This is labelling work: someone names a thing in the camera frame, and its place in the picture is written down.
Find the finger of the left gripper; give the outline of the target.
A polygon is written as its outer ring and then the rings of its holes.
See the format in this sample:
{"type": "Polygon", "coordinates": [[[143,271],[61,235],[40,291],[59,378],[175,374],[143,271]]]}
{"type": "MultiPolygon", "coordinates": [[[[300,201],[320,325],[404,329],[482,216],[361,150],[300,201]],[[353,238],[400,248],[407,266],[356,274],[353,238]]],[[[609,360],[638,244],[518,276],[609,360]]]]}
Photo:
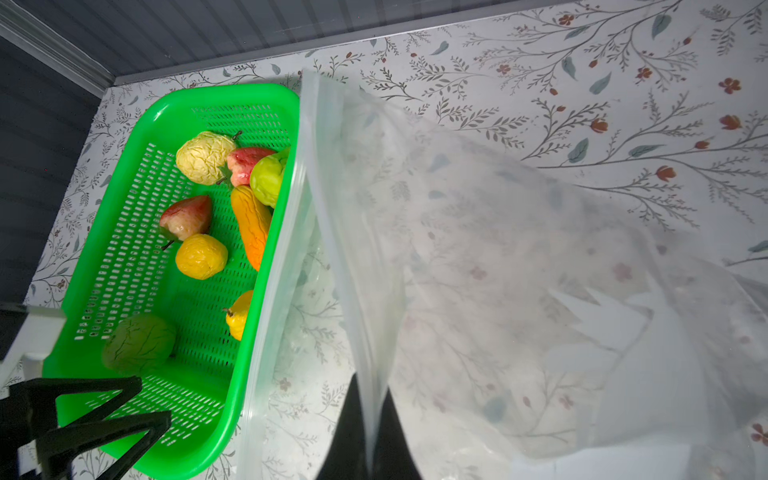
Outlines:
{"type": "Polygon", "coordinates": [[[27,444],[61,425],[102,421],[141,390],[139,377],[37,378],[13,384],[1,399],[1,441],[27,444]]]}
{"type": "Polygon", "coordinates": [[[134,437],[136,442],[119,455],[100,479],[122,478],[170,429],[169,411],[93,420],[60,427],[51,410],[34,410],[28,415],[30,441],[36,450],[36,464],[27,468],[25,479],[71,479],[76,457],[110,443],[134,437]]]}

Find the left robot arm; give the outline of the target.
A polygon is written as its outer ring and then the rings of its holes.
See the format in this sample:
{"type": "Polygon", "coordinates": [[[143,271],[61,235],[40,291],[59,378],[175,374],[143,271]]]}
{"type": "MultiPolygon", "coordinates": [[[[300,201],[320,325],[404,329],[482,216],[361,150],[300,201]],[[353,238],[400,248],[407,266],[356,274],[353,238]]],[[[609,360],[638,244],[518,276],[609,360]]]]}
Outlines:
{"type": "Polygon", "coordinates": [[[141,437],[99,475],[121,479],[171,427],[169,411],[110,415],[137,396],[137,377],[112,379],[45,379],[42,364],[63,330],[58,310],[1,304],[1,380],[20,367],[24,380],[1,386],[1,477],[3,479],[71,479],[76,457],[117,440],[141,437]],[[116,396],[65,426],[58,420],[62,396],[113,392],[116,396]]]}

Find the clear zip top bag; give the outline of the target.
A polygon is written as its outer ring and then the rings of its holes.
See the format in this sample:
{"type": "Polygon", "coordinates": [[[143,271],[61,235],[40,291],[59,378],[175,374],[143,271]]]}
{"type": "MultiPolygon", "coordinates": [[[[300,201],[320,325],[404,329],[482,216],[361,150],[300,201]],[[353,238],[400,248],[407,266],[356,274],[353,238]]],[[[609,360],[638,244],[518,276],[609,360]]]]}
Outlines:
{"type": "Polygon", "coordinates": [[[391,392],[422,479],[763,479],[767,288],[581,192],[364,91],[306,73],[296,167],[239,437],[241,479],[286,477],[268,440],[288,318],[331,302],[373,454],[391,392]]]}

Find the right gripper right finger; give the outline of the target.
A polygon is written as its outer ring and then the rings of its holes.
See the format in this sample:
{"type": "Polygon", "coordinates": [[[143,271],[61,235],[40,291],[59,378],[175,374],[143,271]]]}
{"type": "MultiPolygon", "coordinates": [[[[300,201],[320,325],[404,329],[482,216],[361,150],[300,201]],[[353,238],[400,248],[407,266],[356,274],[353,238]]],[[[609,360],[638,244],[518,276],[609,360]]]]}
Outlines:
{"type": "Polygon", "coordinates": [[[396,406],[387,391],[373,454],[375,480],[421,480],[401,427],[396,406]]]}

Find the orange carrot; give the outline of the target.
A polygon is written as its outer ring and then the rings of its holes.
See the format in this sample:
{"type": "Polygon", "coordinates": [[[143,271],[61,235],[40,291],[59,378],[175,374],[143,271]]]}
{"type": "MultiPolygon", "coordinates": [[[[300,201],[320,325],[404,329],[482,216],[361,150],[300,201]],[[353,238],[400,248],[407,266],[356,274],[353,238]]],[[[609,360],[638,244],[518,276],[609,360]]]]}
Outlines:
{"type": "Polygon", "coordinates": [[[235,187],[230,200],[247,259],[256,271],[260,271],[272,213],[246,186],[235,187]]]}

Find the green plastic basket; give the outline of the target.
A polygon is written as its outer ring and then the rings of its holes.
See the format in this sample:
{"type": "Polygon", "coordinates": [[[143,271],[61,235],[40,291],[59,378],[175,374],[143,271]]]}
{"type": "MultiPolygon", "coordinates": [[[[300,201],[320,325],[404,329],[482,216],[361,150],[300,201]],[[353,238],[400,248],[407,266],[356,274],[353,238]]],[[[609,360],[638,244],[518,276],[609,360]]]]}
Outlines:
{"type": "Polygon", "coordinates": [[[258,314],[285,204],[279,203],[259,269],[247,260],[227,187],[197,185],[175,164],[178,149],[211,131],[246,146],[292,149],[298,96],[275,84],[180,90],[155,102],[138,120],[106,188],[63,300],[66,317],[47,378],[107,378],[102,353],[118,324],[152,313],[174,324],[169,359],[142,378],[141,392],[119,416],[167,411],[167,433],[137,462],[153,479],[189,479],[207,469],[229,443],[245,400],[257,330],[234,339],[224,308],[251,292],[258,314]],[[177,247],[158,230],[160,215],[195,195],[213,202],[211,235],[228,251],[226,267],[207,280],[182,274],[177,247]]]}

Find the yellow lemon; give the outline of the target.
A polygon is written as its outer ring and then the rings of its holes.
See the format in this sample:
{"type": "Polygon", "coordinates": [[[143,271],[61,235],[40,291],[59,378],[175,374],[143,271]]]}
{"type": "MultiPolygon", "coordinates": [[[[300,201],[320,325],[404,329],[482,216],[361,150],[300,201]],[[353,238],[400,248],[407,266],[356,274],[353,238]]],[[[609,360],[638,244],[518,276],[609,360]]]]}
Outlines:
{"type": "Polygon", "coordinates": [[[207,234],[194,234],[182,242],[175,264],[185,276],[207,280],[224,270],[228,257],[227,247],[219,240],[207,234]]]}
{"type": "Polygon", "coordinates": [[[253,293],[253,290],[243,293],[229,308],[225,309],[225,320],[230,335],[237,341],[242,340],[253,293]]]}

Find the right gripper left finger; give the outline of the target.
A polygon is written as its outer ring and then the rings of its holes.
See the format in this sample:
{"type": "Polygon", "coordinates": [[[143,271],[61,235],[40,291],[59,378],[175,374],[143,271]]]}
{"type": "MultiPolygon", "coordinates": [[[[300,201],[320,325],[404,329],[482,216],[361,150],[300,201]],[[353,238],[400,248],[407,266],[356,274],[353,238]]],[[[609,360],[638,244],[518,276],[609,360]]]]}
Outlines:
{"type": "Polygon", "coordinates": [[[336,430],[317,480],[364,480],[366,440],[357,375],[353,374],[336,430]]]}

